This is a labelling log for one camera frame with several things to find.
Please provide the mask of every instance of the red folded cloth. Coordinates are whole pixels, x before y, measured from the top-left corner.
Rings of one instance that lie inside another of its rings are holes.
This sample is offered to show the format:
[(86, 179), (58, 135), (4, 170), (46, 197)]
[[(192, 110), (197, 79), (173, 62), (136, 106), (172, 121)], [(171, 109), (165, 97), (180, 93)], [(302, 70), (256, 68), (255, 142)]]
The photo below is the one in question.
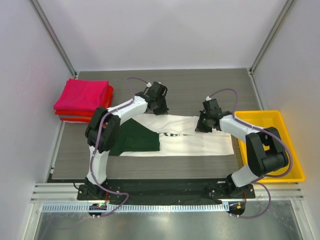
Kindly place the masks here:
[(53, 108), (55, 110), (95, 111), (103, 104), (108, 85), (108, 81), (70, 78)]
[[(112, 97), (113, 97), (113, 92), (114, 92), (114, 88), (112, 86), (108, 86), (108, 88), (105, 91), (104, 94), (104, 99), (103, 99), (103, 103), (100, 105), (104, 108), (109, 108), (112, 102)], [(71, 115), (71, 116), (88, 116), (88, 117), (92, 117), (94, 115), (95, 111), (81, 111), (81, 110), (56, 110), (55, 114), (56, 115)]]

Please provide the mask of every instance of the green cloth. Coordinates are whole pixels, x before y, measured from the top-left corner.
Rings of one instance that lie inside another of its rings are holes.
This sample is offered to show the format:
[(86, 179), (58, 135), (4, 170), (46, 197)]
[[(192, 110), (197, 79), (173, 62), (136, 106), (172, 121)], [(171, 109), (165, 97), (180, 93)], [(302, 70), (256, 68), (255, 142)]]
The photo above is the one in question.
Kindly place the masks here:
[(154, 151), (160, 151), (159, 134), (131, 118), (120, 126), (118, 140), (109, 155), (119, 156), (123, 152)]

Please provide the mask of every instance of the yellow bin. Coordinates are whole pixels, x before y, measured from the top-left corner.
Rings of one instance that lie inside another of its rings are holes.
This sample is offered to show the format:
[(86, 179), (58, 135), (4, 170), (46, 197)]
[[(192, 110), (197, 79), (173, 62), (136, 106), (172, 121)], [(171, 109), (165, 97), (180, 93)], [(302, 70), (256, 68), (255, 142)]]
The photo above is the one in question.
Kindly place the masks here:
[[(305, 174), (301, 168), (298, 156), (296, 154), (296, 151), (294, 149), (294, 146), (291, 142), (291, 139), (289, 137), (284, 119), (282, 118), (282, 115), (277, 110), (270, 110), (270, 111), (236, 111), (235, 115), (256, 126), (261, 126), (264, 128), (269, 127), (275, 127), (280, 134), (281, 140), (288, 146), (288, 148), (291, 151), (292, 157), (293, 157), (293, 166), (289, 174), (286, 176), (280, 177), (280, 178), (273, 178), (273, 177), (266, 177), (264, 179), (261, 179), (260, 183), (296, 183), (296, 182), (303, 182), (305, 178)], [(238, 140), (241, 157), (243, 164), (247, 164), (247, 149), (246, 144)], [(270, 175), (279, 175), (283, 174), (288, 167), (284, 167), (282, 169), (279, 169), (274, 172), (270, 172)]]

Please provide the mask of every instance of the white wall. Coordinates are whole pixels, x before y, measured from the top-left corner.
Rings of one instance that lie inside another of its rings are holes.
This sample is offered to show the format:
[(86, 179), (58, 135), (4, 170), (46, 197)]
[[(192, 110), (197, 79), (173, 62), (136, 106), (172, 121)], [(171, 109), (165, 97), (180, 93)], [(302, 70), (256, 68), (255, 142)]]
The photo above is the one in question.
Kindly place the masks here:
[(78, 71), (247, 68), (285, 0), (39, 0)]
[(27, 0), (1, 2), (0, 53), (0, 238), (15, 240), (49, 169), (53, 104), (70, 73)]
[(302, 163), (306, 181), (301, 188), (316, 239), (320, 238), (319, 12), (318, 0), (296, 1), (255, 72), (264, 106), (282, 112)]

